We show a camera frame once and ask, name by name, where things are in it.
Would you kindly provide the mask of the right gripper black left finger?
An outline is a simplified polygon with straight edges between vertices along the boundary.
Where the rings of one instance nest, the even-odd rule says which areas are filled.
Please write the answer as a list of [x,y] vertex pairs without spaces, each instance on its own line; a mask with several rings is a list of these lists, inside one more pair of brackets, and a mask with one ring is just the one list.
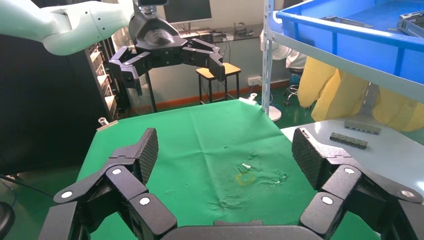
[[54,196],[39,239],[88,240],[113,214],[139,240],[159,240],[175,229],[176,217],[147,188],[158,152],[154,128],[137,143],[115,149],[100,170]]

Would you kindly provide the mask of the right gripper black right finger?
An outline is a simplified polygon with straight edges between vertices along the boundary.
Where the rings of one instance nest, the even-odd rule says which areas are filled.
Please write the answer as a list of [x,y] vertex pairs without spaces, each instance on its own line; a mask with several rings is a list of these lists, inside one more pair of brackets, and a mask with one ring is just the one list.
[[318,142],[297,128],[292,155],[316,195],[299,224],[324,240],[347,212],[359,216],[383,240],[424,237],[424,198],[417,191],[370,171],[343,148]]

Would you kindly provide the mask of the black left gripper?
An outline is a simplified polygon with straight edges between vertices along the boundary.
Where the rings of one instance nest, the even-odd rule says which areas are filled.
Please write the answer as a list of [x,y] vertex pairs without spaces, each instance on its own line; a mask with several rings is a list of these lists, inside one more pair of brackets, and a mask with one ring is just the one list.
[[225,78],[220,48],[203,40],[181,38],[179,32],[157,13],[133,14],[128,25],[137,53],[122,46],[109,60],[112,75],[126,89],[143,95],[140,76],[151,68],[186,64],[207,68],[216,80]]

